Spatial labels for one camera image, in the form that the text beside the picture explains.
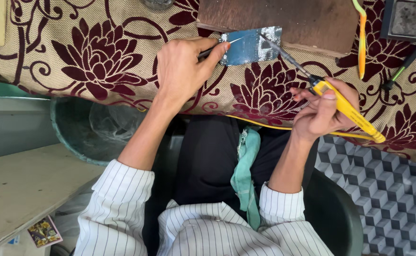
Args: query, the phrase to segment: black pants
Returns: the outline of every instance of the black pants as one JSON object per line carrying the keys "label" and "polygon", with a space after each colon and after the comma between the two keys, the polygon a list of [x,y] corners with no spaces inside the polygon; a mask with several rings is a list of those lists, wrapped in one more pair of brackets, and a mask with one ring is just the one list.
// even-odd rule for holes
{"label": "black pants", "polygon": [[[240,203],[230,184],[238,163],[240,129],[237,119],[226,116],[193,116],[181,146],[173,199],[179,205],[225,202],[240,216]],[[257,195],[269,180],[287,144],[290,131],[263,127],[261,144],[251,167]],[[303,175],[303,189],[309,183],[315,165],[318,140],[311,148]]]}

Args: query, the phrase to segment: green cloth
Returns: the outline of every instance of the green cloth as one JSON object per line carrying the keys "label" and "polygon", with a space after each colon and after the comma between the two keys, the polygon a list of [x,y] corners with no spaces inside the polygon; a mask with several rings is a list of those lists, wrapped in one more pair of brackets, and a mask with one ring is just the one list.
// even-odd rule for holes
{"label": "green cloth", "polygon": [[257,196],[251,179],[250,168],[260,148],[260,135],[246,127],[240,135],[238,144],[238,165],[230,183],[239,197],[240,210],[246,212],[248,223],[255,231],[260,226],[260,214],[257,207]]}

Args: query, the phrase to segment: geometric patterned floor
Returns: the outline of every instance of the geometric patterned floor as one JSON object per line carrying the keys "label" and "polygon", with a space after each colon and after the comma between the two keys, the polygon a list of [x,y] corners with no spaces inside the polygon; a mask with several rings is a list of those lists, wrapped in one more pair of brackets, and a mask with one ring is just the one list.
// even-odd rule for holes
{"label": "geometric patterned floor", "polygon": [[340,137],[320,138],[315,167],[350,195],[363,254],[416,256],[416,163]]}

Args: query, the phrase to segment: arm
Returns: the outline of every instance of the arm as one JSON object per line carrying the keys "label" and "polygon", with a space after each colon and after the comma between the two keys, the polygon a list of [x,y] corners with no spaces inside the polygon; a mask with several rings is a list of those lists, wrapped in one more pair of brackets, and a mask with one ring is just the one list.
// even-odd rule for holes
{"label": "arm", "polygon": [[156,97],[139,128],[92,187],[80,214],[76,256],[147,255],[142,228],[145,202],[151,195],[151,170],[157,148],[171,119],[207,80],[229,47],[218,44],[204,61],[198,54],[217,44],[214,38],[171,40],[157,54]]}
{"label": "arm", "polygon": [[[358,93],[344,82],[326,78],[358,110]],[[303,211],[303,171],[315,140],[332,131],[353,127],[353,122],[336,111],[336,96],[332,90],[322,97],[307,89],[291,88],[294,100],[307,99],[310,104],[294,119],[294,127],[278,164],[260,194],[261,233],[294,255],[306,251],[310,255],[332,255],[312,226],[305,221]]]}

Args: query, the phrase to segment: floral tablecloth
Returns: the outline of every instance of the floral tablecloth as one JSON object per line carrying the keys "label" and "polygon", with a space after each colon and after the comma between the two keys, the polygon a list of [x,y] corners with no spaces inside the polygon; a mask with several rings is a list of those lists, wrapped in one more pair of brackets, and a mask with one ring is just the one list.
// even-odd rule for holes
{"label": "floral tablecloth", "polygon": [[[361,113],[387,138],[383,144],[350,141],[416,162],[416,61],[391,91],[380,89],[415,46],[379,39],[384,6],[382,0],[364,1],[367,56],[362,80],[358,36],[350,55],[340,59],[286,50],[310,72],[342,79],[358,90]],[[159,88],[156,53],[161,45],[173,38],[219,36],[196,27],[198,8],[198,0],[176,0],[165,11],[149,10],[140,0],[10,0],[0,74],[29,93],[147,109]],[[289,88],[306,86],[302,74],[280,57],[218,65],[182,112],[229,114],[290,127],[305,102],[293,102]],[[346,132],[361,133],[358,128]]]}

